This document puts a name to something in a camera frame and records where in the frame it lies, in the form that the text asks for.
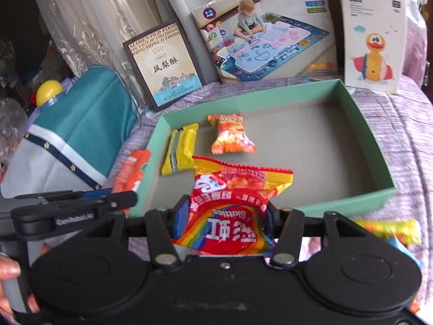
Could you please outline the person's left hand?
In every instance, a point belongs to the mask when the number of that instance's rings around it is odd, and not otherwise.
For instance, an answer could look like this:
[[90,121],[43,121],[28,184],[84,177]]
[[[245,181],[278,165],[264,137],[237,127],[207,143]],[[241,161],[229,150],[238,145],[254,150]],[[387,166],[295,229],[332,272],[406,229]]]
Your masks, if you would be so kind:
[[36,324],[30,307],[29,269],[50,247],[43,241],[1,243],[1,287],[16,324]]

